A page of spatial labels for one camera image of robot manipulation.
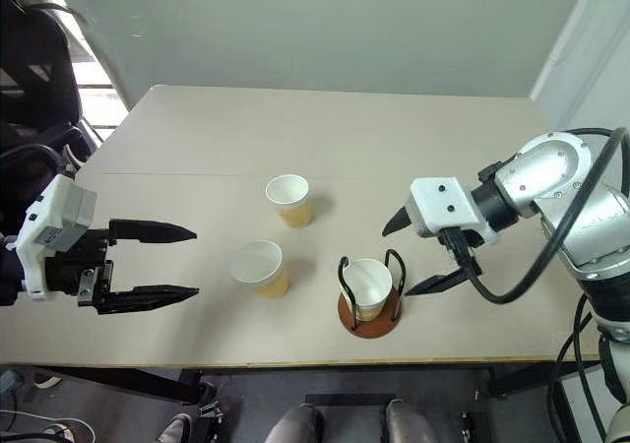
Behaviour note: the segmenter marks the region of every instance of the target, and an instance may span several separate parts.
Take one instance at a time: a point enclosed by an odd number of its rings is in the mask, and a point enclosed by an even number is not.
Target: paper cup
[[[369,322],[378,317],[392,290],[392,273],[387,267],[375,259],[357,259],[344,269],[344,281],[356,300],[356,318]],[[342,286],[341,289],[351,310],[350,299]]]
[[[265,193],[286,224],[301,228],[310,223],[311,202],[304,177],[295,174],[275,177],[267,184]]]
[[[229,272],[263,298],[276,298],[288,289],[283,251],[273,241],[246,244],[232,256]]]

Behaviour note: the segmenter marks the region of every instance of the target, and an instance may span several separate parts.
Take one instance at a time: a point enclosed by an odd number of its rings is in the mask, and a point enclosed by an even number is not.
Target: cup rim
[[[293,179],[298,179],[301,183],[303,183],[306,188],[305,188],[305,192],[304,195],[301,196],[299,199],[296,200],[291,200],[290,202],[279,202],[278,200],[274,199],[270,193],[269,193],[269,188],[272,184],[284,180],[284,179],[288,179],[288,178],[293,178]],[[273,203],[274,205],[277,205],[279,207],[282,206],[293,206],[296,204],[299,204],[301,202],[304,201],[304,199],[306,199],[306,197],[308,196],[308,190],[309,190],[309,185],[308,185],[308,181],[302,177],[301,175],[297,175],[297,174],[282,174],[282,175],[278,175],[276,177],[274,177],[273,179],[271,179],[269,182],[267,182],[267,185],[265,186],[265,195],[267,196],[267,199],[269,199],[269,201],[271,203]]]
[[[245,250],[252,248],[255,245],[260,245],[260,244],[270,245],[274,248],[274,250],[278,253],[277,264],[266,276],[258,278],[255,281],[248,281],[248,280],[243,279],[242,277],[239,277],[239,275],[234,272],[234,264],[236,263],[236,261],[241,259],[240,256],[245,252]],[[283,250],[280,248],[280,246],[274,241],[270,241],[269,239],[260,239],[258,241],[252,241],[250,243],[242,245],[232,254],[229,260],[229,273],[231,274],[233,278],[235,278],[240,283],[257,287],[257,286],[266,285],[271,280],[273,280],[275,276],[278,274],[278,271],[282,268],[282,266],[283,266]]]
[[[392,287],[394,286],[394,279],[392,278],[392,273],[390,272],[389,268],[387,266],[385,266],[381,261],[379,261],[378,259],[372,259],[372,258],[358,258],[358,259],[354,259],[354,260],[349,262],[349,264],[344,268],[344,271],[349,269],[352,265],[357,265],[359,263],[378,264],[379,265],[379,269],[381,269],[382,271],[386,271],[387,275],[389,277],[389,284],[390,284],[390,286],[389,286],[389,288],[387,290],[387,293],[385,294],[385,297],[383,297],[378,302],[365,304],[365,303],[359,302],[358,298],[355,297],[355,299],[356,299],[356,306],[357,307],[359,307],[359,308],[361,308],[363,310],[369,310],[369,309],[372,309],[372,308],[376,308],[379,305],[381,305],[385,300],[387,300],[387,297],[389,296],[389,294],[392,291]],[[344,290],[344,288],[342,287],[341,284],[340,284],[340,288],[342,289],[342,294],[344,295],[344,297],[346,298],[346,300],[349,303],[349,298],[347,297],[346,291]]]

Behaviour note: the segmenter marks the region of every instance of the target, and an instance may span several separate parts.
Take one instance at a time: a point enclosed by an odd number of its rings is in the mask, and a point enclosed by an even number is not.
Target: brown round base
[[[344,328],[356,337],[367,339],[379,338],[394,330],[394,327],[396,327],[398,322],[401,321],[403,310],[401,310],[401,313],[399,313],[396,320],[392,320],[394,307],[396,306],[397,301],[398,293],[392,288],[392,291],[387,296],[387,300],[381,314],[369,322],[361,322],[360,320],[357,320],[355,330],[352,329],[352,312],[347,306],[346,299],[343,294],[340,294],[339,300],[337,301],[337,311],[339,312],[339,318],[342,321]]]

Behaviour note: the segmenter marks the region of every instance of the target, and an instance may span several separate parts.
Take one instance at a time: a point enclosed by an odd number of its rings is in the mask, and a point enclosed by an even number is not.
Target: black cable
[[[582,318],[582,313],[584,312],[584,305],[586,304],[586,301],[586,296],[582,295],[582,297],[580,297],[580,302],[578,303],[578,308],[576,309],[575,317],[573,319],[573,351],[575,353],[575,363],[578,367],[578,375],[580,376],[580,382],[582,384],[582,390],[584,391],[584,397],[586,398],[587,404],[589,405],[589,410],[591,411],[591,415],[593,416],[593,420],[595,421],[595,426],[598,428],[599,437],[601,438],[601,441],[605,441],[606,430],[603,427],[601,417],[599,416],[598,407],[595,404],[593,393],[591,392],[591,387],[589,386],[589,381],[587,381],[587,375],[584,372],[582,351],[580,350],[580,319]]]
[[[22,153],[28,151],[44,153],[46,155],[46,159],[48,160],[48,164],[55,173],[63,174],[65,172],[66,166],[63,158],[59,155],[59,153],[48,146],[35,144],[17,146],[12,150],[2,153],[0,155],[0,160],[2,160],[2,167],[8,167],[18,155],[21,155]]]
[[[59,5],[58,3],[48,3],[48,2],[31,3],[29,5],[23,5],[22,8],[23,9],[34,8],[37,10],[56,10],[58,12],[65,12],[65,13],[69,13],[70,15],[75,17],[77,20],[80,20],[84,24],[88,23],[86,18],[77,10],[70,7],[64,7],[63,5]]]
[[[582,294],[582,296],[580,297],[580,300],[578,301],[578,308],[576,308],[576,314],[575,314],[576,317],[579,317],[580,315],[582,315],[582,310],[584,308],[584,303],[586,303],[586,301],[587,301],[587,297],[584,294]],[[593,315],[591,314],[591,312],[587,313],[587,315],[582,319],[582,322],[580,323],[580,329],[579,329],[580,332],[586,328],[589,322],[591,322],[592,318],[593,318]],[[549,416],[549,422],[551,423],[551,428],[553,428],[553,432],[555,433],[555,436],[558,438],[558,441],[560,441],[561,443],[564,443],[566,440],[555,418],[553,393],[555,391],[555,385],[558,382],[558,377],[560,375],[560,369],[562,368],[562,361],[564,361],[564,356],[569,350],[569,347],[573,344],[573,337],[574,337],[574,333],[571,333],[571,335],[569,335],[569,338],[567,338],[566,341],[564,342],[564,345],[562,345],[562,348],[560,349],[560,353],[558,353],[558,357],[556,358],[555,363],[553,364],[553,368],[551,369],[551,374],[549,376],[549,382],[547,385],[547,414]]]
[[[468,262],[467,264],[462,265],[462,269],[466,273],[469,281],[471,281],[474,288],[476,288],[483,298],[497,304],[509,303],[516,300],[530,289],[560,249],[564,239],[571,231],[571,227],[578,219],[578,216],[584,209],[589,197],[597,187],[601,176],[610,164],[617,147],[621,144],[622,140],[628,136],[630,135],[628,135],[626,128],[617,128],[612,132],[612,135],[603,146],[601,153],[599,153],[598,158],[591,167],[589,174],[586,179],[584,179],[582,187],[562,217],[560,224],[544,245],[544,248],[542,248],[542,251],[540,251],[540,254],[538,254],[538,257],[535,259],[530,269],[512,290],[504,293],[503,295],[496,295],[488,290],[479,280],[472,263]]]
[[[21,435],[0,436],[0,442],[23,440],[48,440],[57,441],[58,443],[72,443],[72,441],[63,436],[51,435],[50,433],[23,433]]]
[[[9,393],[9,397],[11,397],[11,402],[13,402],[13,411],[17,411],[18,410],[18,401],[16,400],[16,394],[15,392],[11,391]],[[16,413],[12,413],[11,414],[11,420],[9,421],[9,424],[7,425],[7,427],[4,430],[0,430],[3,433],[9,431],[12,427],[13,424],[16,422],[16,418],[18,417],[18,415]]]
[[[605,128],[576,128],[567,130],[572,135],[597,135],[610,138],[612,130]],[[621,193],[630,197],[630,137],[626,136],[621,142]]]
[[[100,136],[99,133],[97,132],[96,128],[88,122],[88,119],[85,116],[81,118],[81,121],[83,121],[83,123],[90,129],[90,131],[94,133],[94,135],[98,138],[98,140],[101,143],[105,142],[105,140],[102,139],[102,136]]]

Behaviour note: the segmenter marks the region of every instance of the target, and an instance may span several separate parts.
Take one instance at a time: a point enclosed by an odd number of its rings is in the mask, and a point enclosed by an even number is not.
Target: window
[[[66,6],[65,0],[47,0]],[[79,86],[85,121],[93,128],[97,143],[106,140],[127,116],[127,108],[86,42],[75,17],[55,11],[69,40],[70,57]]]

